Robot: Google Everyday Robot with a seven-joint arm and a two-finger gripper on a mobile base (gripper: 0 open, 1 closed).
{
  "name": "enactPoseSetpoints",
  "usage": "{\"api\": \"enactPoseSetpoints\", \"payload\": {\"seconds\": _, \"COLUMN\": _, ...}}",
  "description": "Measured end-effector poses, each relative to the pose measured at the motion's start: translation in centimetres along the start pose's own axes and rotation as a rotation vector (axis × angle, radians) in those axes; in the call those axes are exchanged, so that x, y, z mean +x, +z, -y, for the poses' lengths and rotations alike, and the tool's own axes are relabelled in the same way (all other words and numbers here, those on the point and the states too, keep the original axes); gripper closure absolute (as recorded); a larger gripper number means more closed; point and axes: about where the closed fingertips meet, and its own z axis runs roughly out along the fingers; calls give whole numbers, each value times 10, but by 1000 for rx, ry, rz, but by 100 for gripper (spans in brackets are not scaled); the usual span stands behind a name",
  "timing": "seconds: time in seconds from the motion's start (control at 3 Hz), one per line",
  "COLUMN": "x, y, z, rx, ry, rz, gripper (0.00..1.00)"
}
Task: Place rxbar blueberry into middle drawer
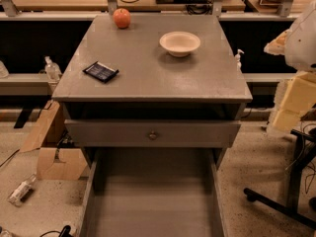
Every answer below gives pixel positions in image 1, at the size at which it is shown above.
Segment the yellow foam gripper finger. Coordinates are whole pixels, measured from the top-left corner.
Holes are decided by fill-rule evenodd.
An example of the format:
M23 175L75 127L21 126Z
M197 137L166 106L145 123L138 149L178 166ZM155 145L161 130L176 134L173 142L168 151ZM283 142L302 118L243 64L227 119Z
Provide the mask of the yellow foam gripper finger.
M316 104L316 74L297 72L276 87L275 106L269 117L269 128L290 132Z
M271 55L285 55L289 30L283 31L264 47L264 52Z

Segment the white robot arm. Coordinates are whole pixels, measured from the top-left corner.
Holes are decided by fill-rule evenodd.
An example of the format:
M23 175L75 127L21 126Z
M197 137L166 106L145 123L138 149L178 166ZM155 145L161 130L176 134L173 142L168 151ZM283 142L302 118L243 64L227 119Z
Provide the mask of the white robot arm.
M264 52L283 55L296 73L276 87L267 131L289 133L316 104L316 1L292 25L269 42Z

